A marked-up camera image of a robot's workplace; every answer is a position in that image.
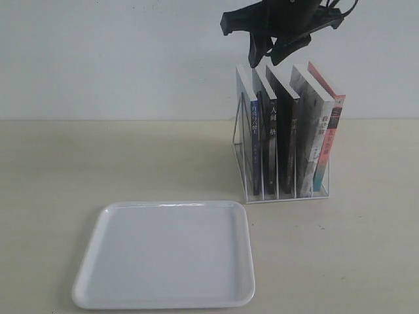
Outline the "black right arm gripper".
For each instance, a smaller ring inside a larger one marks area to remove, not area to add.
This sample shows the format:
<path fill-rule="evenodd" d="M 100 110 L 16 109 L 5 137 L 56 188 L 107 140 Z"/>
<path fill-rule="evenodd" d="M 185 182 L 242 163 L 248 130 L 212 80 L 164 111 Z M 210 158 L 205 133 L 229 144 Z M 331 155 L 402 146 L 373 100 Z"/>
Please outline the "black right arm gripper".
<path fill-rule="evenodd" d="M 220 26 L 223 35 L 235 31 L 249 33 L 248 62 L 256 68 L 268 51 L 273 65 L 279 65 L 294 52 L 308 46 L 312 34 L 343 23 L 344 15 L 334 5 L 320 1 L 259 1 L 224 12 Z"/>

